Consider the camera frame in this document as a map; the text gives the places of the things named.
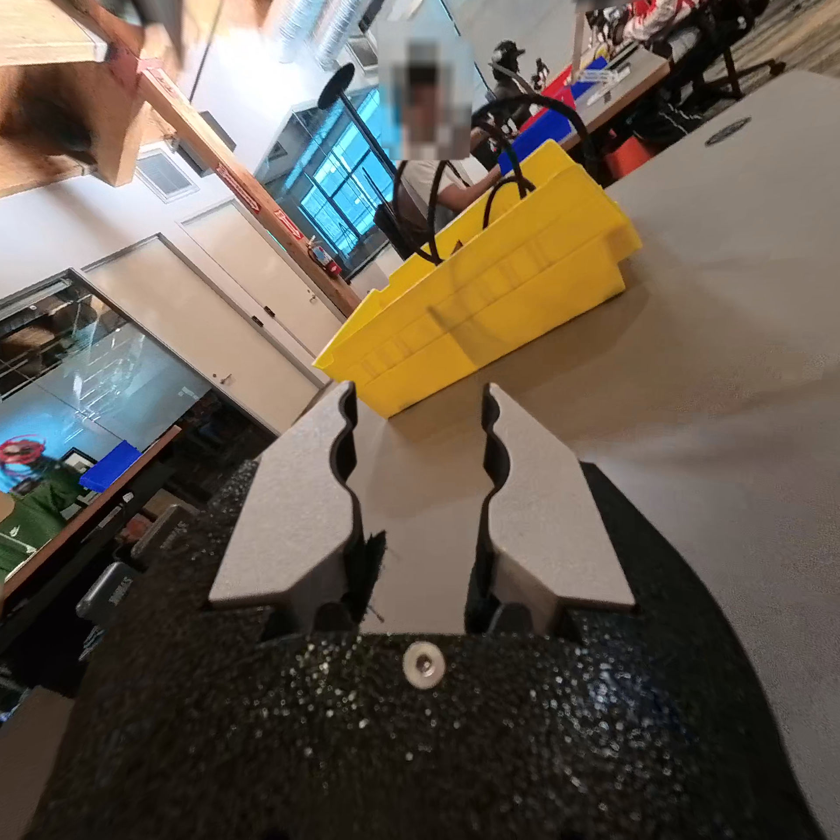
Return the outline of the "wooden post red signs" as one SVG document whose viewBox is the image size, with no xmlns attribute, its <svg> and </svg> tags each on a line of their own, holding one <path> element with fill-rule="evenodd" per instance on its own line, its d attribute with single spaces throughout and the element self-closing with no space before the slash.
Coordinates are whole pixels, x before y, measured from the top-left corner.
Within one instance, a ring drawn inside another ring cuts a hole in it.
<svg viewBox="0 0 840 840">
<path fill-rule="evenodd" d="M 341 278 L 310 256 L 308 239 L 257 179 L 237 160 L 210 124 L 194 109 L 155 60 L 139 59 L 138 92 L 176 134 L 187 141 L 200 162 L 210 169 L 288 252 L 329 301 L 349 317 L 361 300 Z"/>
</svg>

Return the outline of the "silver air duct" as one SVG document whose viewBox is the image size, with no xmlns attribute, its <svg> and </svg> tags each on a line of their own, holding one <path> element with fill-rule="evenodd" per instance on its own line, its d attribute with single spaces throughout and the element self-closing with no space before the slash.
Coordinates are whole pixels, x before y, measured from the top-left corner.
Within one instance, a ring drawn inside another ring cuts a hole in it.
<svg viewBox="0 0 840 840">
<path fill-rule="evenodd" d="M 308 53 L 322 70 L 337 67 L 341 50 L 359 33 L 371 1 L 273 1 L 261 32 L 283 65 Z"/>
</svg>

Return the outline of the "grey air vent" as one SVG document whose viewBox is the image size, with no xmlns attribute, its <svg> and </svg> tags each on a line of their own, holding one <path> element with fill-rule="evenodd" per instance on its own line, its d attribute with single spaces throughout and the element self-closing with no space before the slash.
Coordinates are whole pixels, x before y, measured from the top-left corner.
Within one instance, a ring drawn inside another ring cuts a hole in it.
<svg viewBox="0 0 840 840">
<path fill-rule="evenodd" d="M 135 174 L 163 203 L 179 201 L 199 190 L 199 186 L 160 148 L 140 154 Z"/>
</svg>

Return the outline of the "red fire extinguisher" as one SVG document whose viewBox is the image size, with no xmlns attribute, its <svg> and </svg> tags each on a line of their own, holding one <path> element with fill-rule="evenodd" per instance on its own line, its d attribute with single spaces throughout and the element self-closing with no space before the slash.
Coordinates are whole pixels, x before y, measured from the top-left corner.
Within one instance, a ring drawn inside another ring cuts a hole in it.
<svg viewBox="0 0 840 840">
<path fill-rule="evenodd" d="M 319 243 L 316 237 L 312 236 L 306 242 L 309 257 L 320 266 L 331 277 L 341 278 L 342 269 L 339 263 Z"/>
</svg>

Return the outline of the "red plastic bin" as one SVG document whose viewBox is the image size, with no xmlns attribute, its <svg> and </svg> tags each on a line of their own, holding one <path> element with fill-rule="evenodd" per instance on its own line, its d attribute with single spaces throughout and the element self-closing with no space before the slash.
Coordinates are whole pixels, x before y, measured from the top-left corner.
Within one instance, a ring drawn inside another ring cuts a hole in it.
<svg viewBox="0 0 840 840">
<path fill-rule="evenodd" d="M 542 95 L 576 109 L 575 101 L 581 95 L 580 87 L 581 84 L 575 79 L 572 65 L 569 64 L 547 84 L 542 90 Z"/>
</svg>

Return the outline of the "black floor lamp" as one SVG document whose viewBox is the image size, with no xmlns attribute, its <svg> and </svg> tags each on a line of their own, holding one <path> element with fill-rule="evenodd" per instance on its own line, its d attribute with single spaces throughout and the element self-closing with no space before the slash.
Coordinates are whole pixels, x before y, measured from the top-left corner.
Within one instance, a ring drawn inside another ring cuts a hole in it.
<svg viewBox="0 0 840 840">
<path fill-rule="evenodd" d="M 345 64 L 339 67 L 331 76 L 329 81 L 325 84 L 318 98 L 318 107 L 326 111 L 336 102 L 341 102 L 345 111 L 347 112 L 352 124 L 364 137 L 369 146 L 370 151 L 374 157 L 380 162 L 383 169 L 387 171 L 392 179 L 392 199 L 397 198 L 397 188 L 401 184 L 400 178 L 397 175 L 395 168 L 388 153 L 385 152 L 382 145 L 376 139 L 373 132 L 368 127 L 367 123 L 362 120 L 356 107 L 352 104 L 347 90 L 350 87 L 354 78 L 354 66 L 352 64 Z"/>
</svg>

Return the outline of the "orange stool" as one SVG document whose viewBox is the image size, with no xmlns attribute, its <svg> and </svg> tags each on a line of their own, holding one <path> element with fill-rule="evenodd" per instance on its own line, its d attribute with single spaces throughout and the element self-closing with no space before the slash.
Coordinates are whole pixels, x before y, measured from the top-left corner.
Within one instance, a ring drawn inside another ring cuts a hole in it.
<svg viewBox="0 0 840 840">
<path fill-rule="evenodd" d="M 605 152 L 603 160 L 612 179 L 617 182 L 653 160 L 657 153 L 655 146 L 631 136 L 614 149 Z"/>
</svg>

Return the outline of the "long wooden table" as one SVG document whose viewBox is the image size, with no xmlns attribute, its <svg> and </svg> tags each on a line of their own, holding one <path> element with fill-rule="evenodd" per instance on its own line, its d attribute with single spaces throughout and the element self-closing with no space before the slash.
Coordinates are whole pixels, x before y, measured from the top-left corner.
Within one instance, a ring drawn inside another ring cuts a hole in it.
<svg viewBox="0 0 840 840">
<path fill-rule="evenodd" d="M 2 623 L 18 609 L 36 614 L 84 570 L 173 474 L 167 459 L 182 426 L 167 429 L 115 482 L 97 495 L 65 528 L 19 565 L 2 584 Z"/>
</svg>

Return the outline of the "black office chair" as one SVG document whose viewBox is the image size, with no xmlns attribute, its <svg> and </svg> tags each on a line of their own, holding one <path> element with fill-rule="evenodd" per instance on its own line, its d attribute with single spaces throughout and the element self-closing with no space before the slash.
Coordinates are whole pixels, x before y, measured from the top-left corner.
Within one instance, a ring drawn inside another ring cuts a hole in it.
<svg viewBox="0 0 840 840">
<path fill-rule="evenodd" d="M 396 213 L 391 203 L 381 203 L 374 211 L 374 224 L 405 261 L 427 245 L 427 227 Z"/>
</svg>

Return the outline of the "white cabinet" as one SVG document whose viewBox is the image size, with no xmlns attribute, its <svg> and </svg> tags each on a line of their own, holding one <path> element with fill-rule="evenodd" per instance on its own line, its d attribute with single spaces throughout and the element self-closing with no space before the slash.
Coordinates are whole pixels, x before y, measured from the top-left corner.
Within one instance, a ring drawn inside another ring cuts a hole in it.
<svg viewBox="0 0 840 840">
<path fill-rule="evenodd" d="M 221 395 L 282 434 L 330 389 L 336 308 L 235 200 L 84 266 L 85 280 Z"/>
</svg>

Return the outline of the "large paned window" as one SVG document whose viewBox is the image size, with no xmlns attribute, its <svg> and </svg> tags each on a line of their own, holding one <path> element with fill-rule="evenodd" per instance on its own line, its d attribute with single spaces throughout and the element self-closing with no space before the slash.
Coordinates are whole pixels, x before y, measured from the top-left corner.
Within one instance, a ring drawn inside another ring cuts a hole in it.
<svg viewBox="0 0 840 840">
<path fill-rule="evenodd" d="M 392 199 L 393 173 L 374 151 L 384 109 L 377 86 L 347 94 L 362 132 L 342 100 L 293 108 L 256 170 L 257 181 L 305 238 L 315 238 L 351 281 L 390 244 L 375 211 Z"/>
</svg>

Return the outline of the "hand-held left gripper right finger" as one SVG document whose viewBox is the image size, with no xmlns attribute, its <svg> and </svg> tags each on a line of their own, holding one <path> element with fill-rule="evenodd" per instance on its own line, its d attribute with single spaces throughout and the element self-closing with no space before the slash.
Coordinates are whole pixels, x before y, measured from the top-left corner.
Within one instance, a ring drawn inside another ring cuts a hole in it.
<svg viewBox="0 0 840 840">
<path fill-rule="evenodd" d="M 468 634 L 555 635 L 568 610 L 636 600 L 578 458 L 496 383 L 485 386 L 482 501 Z"/>
</svg>

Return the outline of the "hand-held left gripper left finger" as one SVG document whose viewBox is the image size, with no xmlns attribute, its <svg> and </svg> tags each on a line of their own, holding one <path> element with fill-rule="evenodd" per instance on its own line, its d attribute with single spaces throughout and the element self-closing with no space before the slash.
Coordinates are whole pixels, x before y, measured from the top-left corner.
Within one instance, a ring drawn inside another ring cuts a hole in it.
<svg viewBox="0 0 840 840">
<path fill-rule="evenodd" d="M 355 384 L 345 381 L 259 458 L 208 594 L 217 610 L 272 607 L 290 633 L 354 631 L 382 561 L 348 480 L 357 458 Z"/>
</svg>

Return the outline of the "black hdmi cable green plug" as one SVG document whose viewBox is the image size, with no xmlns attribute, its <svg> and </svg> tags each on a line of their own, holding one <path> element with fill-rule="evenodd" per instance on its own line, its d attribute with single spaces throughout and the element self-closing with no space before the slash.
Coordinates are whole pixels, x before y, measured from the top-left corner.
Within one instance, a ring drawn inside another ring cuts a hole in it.
<svg viewBox="0 0 840 840">
<path fill-rule="evenodd" d="M 577 134 L 579 145 L 581 146 L 584 170 L 594 180 L 597 181 L 599 175 L 599 160 L 601 159 L 593 144 L 591 135 L 585 124 L 572 107 L 557 99 L 543 96 L 540 93 L 526 92 L 520 93 L 516 97 L 489 101 L 487 104 L 481 106 L 473 111 L 470 119 L 470 127 L 472 129 L 479 128 L 486 130 L 493 136 L 497 137 L 502 145 L 505 146 L 505 152 L 508 156 L 509 162 L 512 166 L 512 176 L 501 179 L 500 184 L 504 185 L 508 182 L 515 182 L 518 186 L 520 198 L 525 198 L 536 189 L 535 186 L 525 178 L 522 173 L 520 161 L 512 149 L 510 143 L 503 137 L 501 130 L 488 122 L 489 115 L 497 112 L 499 109 L 518 109 L 526 105 L 540 106 L 542 109 L 548 109 L 565 117 L 570 125 L 574 128 Z"/>
</svg>

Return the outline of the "yellow plastic bin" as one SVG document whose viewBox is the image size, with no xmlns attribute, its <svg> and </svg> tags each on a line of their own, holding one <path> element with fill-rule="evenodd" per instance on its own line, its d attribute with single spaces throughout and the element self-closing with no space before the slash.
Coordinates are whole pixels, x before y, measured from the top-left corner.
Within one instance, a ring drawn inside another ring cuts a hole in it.
<svg viewBox="0 0 840 840">
<path fill-rule="evenodd" d="M 535 190 L 483 196 L 436 237 L 442 262 L 404 261 L 314 361 L 388 418 L 625 290 L 641 247 L 622 209 L 554 140 L 521 164 Z"/>
</svg>

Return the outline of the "grey work table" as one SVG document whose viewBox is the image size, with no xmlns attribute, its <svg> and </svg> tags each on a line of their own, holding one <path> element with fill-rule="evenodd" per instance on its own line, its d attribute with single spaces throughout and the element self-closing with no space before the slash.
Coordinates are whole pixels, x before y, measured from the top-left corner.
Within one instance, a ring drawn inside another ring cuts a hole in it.
<svg viewBox="0 0 840 840">
<path fill-rule="evenodd" d="M 656 89 L 671 71 L 671 62 L 644 47 L 625 49 L 612 59 L 599 56 L 576 78 L 574 106 L 584 122 L 595 151 L 608 151 L 621 120 L 638 101 Z"/>
</svg>

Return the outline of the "blue plastic bin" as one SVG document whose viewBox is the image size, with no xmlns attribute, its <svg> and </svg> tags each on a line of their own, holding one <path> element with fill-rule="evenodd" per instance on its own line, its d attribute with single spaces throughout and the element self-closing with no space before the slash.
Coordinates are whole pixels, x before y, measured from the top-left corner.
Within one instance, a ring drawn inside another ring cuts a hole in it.
<svg viewBox="0 0 840 840">
<path fill-rule="evenodd" d="M 136 447 L 122 440 L 96 464 L 87 469 L 79 478 L 79 485 L 85 490 L 98 494 L 110 488 L 130 467 L 143 456 Z"/>
<path fill-rule="evenodd" d="M 525 159 L 544 142 L 553 140 L 562 144 L 564 141 L 577 139 L 571 121 L 562 113 L 546 108 L 524 124 L 523 131 L 511 142 L 511 148 L 523 166 Z"/>
</svg>

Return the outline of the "black cable blue collar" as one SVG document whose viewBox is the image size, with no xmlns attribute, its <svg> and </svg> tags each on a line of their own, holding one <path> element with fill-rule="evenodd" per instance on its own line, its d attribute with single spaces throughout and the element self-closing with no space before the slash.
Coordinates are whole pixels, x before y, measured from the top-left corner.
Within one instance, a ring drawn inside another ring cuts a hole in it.
<svg viewBox="0 0 840 840">
<path fill-rule="evenodd" d="M 442 261 L 436 242 L 438 210 L 442 207 L 452 221 L 475 199 L 479 184 L 468 183 L 450 161 L 419 161 L 417 183 L 425 199 L 429 259 L 435 265 Z"/>
</svg>

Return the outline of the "black rounded case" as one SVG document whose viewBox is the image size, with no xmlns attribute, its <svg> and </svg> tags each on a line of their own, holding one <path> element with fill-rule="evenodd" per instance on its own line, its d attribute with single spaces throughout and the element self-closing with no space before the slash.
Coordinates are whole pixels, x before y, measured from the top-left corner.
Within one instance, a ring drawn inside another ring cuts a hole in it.
<svg viewBox="0 0 840 840">
<path fill-rule="evenodd" d="M 172 540 L 175 531 L 191 523 L 195 516 L 196 512 L 193 509 L 181 505 L 170 505 L 164 509 L 132 547 L 132 562 L 144 563 L 150 552 L 162 549 Z"/>
<path fill-rule="evenodd" d="M 100 627 L 113 624 L 119 605 L 142 572 L 122 561 L 114 561 L 99 575 L 76 605 L 76 615 Z"/>
</svg>

